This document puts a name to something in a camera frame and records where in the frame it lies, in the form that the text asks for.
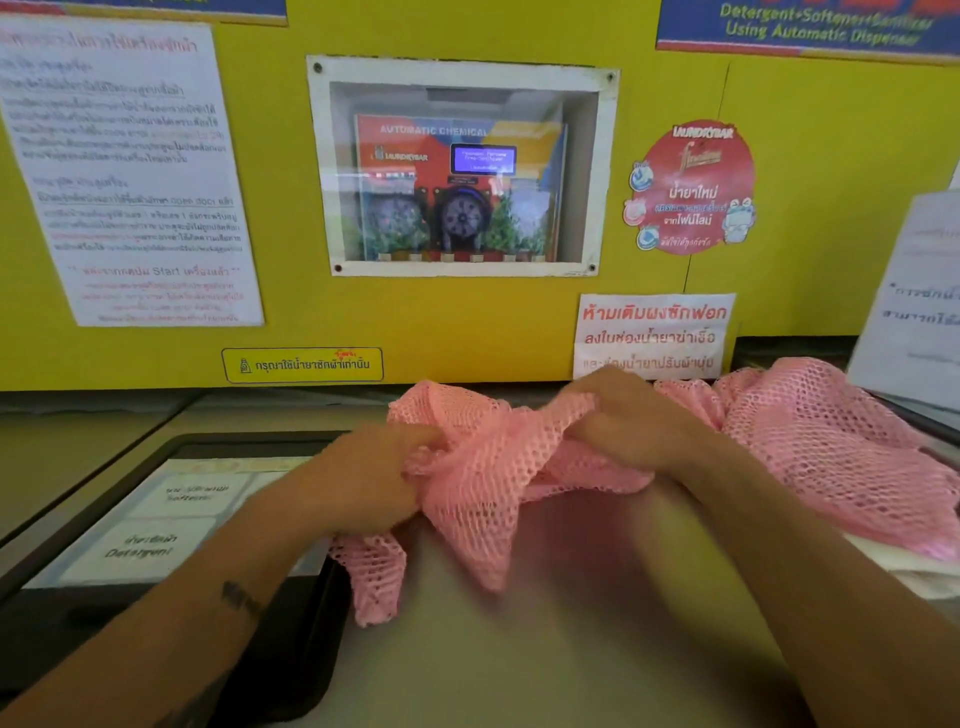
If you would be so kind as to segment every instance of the warning sign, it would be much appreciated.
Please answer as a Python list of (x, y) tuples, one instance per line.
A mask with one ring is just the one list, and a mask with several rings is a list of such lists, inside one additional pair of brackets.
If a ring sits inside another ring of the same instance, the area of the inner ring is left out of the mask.
[(374, 347), (224, 349), (232, 384), (311, 384), (383, 379), (383, 351)]

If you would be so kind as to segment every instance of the round red sticker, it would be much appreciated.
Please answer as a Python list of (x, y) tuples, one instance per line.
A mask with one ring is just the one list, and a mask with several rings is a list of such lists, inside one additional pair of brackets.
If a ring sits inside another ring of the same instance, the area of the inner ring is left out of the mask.
[(754, 158), (732, 124), (675, 126), (634, 162), (623, 221), (642, 251), (691, 255), (742, 243), (756, 222)]

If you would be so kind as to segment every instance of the blue lcd screen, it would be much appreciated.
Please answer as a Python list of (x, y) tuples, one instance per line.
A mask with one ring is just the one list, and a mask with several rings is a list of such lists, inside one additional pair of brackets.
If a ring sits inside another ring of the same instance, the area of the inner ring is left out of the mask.
[(486, 144), (454, 144), (450, 147), (450, 171), (455, 175), (516, 174), (516, 147)]

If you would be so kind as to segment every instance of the forearm tattoo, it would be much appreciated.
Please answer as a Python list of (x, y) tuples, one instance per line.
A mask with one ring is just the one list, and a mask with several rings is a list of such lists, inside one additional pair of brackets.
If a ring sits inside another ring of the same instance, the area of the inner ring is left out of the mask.
[(253, 621), (263, 619), (264, 606), (250, 596), (250, 592), (241, 587), (235, 581), (225, 581), (224, 587), (220, 591), (220, 598), (230, 607), (239, 611), (244, 610), (251, 616)]

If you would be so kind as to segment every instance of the yellow wall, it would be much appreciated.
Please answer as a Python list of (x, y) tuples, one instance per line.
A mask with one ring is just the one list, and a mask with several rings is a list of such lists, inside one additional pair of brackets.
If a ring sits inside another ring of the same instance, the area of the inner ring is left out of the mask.
[[(636, 0), (288, 4), (289, 28), (214, 31), (267, 325), (78, 328), (4, 136), (0, 389), (222, 386), (221, 350), (247, 347), (379, 347), (394, 382), (563, 379), (579, 294), (684, 285), (735, 292), (740, 334), (854, 334), (910, 198), (946, 187), (960, 157), (958, 68), (655, 52), (659, 9)], [(621, 68), (600, 275), (333, 279), (312, 53)], [(633, 161), (718, 114), (753, 151), (756, 227), (692, 258), (642, 253), (620, 219)]]

